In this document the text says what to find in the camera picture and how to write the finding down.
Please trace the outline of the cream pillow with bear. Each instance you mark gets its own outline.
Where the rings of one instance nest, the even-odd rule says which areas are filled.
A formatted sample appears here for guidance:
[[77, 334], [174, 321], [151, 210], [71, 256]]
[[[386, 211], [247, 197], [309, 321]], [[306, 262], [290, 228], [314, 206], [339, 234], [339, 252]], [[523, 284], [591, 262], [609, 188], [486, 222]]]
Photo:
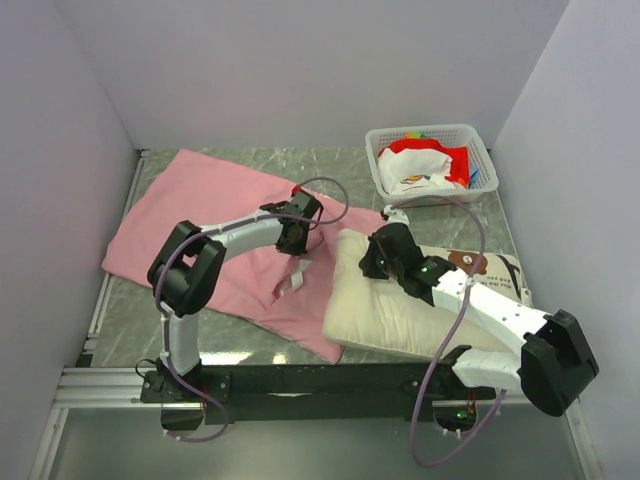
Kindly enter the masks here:
[[[429, 306], [410, 297], [394, 280], [366, 278], [358, 266], [369, 245], [364, 234], [342, 230], [337, 237], [333, 291], [323, 334], [343, 346], [411, 357], [431, 357], [452, 327], [457, 313]], [[440, 256], [466, 273], [478, 252], [420, 246], [423, 255]], [[485, 253], [475, 280], [515, 301], [532, 306], [519, 260], [511, 255]], [[510, 350], [491, 334], [473, 324], [470, 313], [448, 344], [446, 355], [459, 345], [484, 351]]]

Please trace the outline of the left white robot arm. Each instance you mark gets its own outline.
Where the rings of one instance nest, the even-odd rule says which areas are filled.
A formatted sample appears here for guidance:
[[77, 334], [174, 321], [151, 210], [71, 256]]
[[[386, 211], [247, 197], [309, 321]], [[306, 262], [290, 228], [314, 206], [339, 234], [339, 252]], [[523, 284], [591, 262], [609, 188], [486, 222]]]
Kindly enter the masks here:
[[173, 399], [186, 402], [199, 392], [199, 312], [212, 298], [224, 263], [267, 246], [290, 256], [306, 254], [309, 230], [323, 212], [318, 199], [300, 190], [230, 222], [205, 227], [182, 221], [174, 227], [147, 272], [161, 314], [164, 389]]

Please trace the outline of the pink pillowcase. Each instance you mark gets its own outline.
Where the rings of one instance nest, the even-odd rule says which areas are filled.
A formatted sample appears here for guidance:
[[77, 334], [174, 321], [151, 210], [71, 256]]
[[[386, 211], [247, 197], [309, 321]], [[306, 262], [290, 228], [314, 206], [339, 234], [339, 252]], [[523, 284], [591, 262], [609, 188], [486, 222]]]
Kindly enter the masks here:
[[[117, 277], [149, 284], [148, 272], [170, 233], [192, 223], [205, 236], [231, 235], [241, 227], [272, 223], [264, 206], [290, 199], [293, 182], [247, 166], [181, 150], [125, 216], [110, 242], [102, 266]], [[317, 194], [323, 223], [307, 240], [309, 266], [300, 258], [267, 244], [242, 253], [228, 246], [214, 293], [206, 307], [244, 318], [295, 342], [330, 363], [342, 346], [323, 336], [323, 322], [332, 292], [337, 235], [350, 229], [364, 235], [383, 221], [370, 208], [344, 205]]]

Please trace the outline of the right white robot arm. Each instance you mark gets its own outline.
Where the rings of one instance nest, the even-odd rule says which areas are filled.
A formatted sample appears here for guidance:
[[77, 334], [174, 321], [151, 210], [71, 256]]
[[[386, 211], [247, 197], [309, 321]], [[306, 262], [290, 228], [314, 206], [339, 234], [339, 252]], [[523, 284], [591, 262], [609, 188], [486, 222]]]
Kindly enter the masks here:
[[530, 308], [473, 280], [439, 256], [421, 252], [403, 223], [369, 236], [359, 262], [370, 279], [393, 279], [409, 296], [461, 314], [507, 346], [505, 353], [470, 346], [446, 356], [439, 374], [444, 395], [460, 399], [472, 388], [515, 390], [543, 413], [562, 416], [599, 373], [577, 318]]

